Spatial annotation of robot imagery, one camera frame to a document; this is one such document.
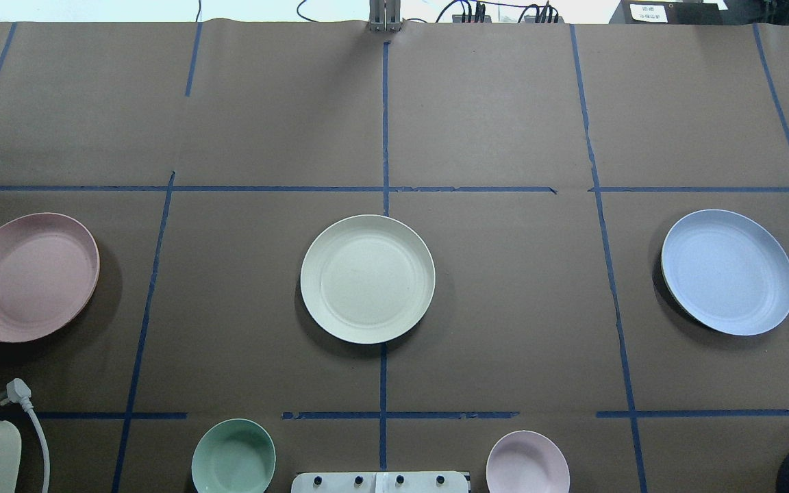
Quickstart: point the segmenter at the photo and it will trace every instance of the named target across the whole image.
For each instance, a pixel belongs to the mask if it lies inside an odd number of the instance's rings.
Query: pink plate
[[[504,435],[486,462],[489,493],[568,493],[571,474],[552,440],[535,431]]]
[[[87,228],[53,212],[0,227],[0,341],[40,339],[84,309],[99,279]]]

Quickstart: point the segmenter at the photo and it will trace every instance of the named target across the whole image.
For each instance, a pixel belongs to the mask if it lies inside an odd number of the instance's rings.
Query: green bowl
[[[275,469],[270,434],[254,421],[239,418],[206,431],[190,465],[200,493],[263,493]]]

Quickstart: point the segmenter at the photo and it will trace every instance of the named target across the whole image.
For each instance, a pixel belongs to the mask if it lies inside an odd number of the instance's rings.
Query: white floor
[[[607,24],[619,0],[554,0],[572,24]],[[522,0],[504,3],[527,4]],[[429,22],[448,1],[401,0],[404,18]],[[203,0],[201,20],[297,21],[297,0]],[[301,13],[319,21],[367,19],[367,0],[309,0]],[[453,6],[447,13],[461,12]],[[522,9],[489,5],[492,22],[516,22]],[[0,21],[185,22],[197,15],[197,0],[0,0]]]

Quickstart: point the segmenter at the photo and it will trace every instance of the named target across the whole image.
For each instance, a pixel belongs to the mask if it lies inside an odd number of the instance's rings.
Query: black device
[[[717,3],[636,2],[621,0],[608,24],[722,25]]]

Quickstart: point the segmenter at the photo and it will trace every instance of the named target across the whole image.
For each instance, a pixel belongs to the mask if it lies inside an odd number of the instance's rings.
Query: bowl
[[[489,493],[568,493],[571,475],[552,440],[535,431],[513,431],[492,447],[486,462]]]
[[[263,493],[275,468],[270,434],[241,418],[222,421],[206,431],[190,465],[199,493]]]

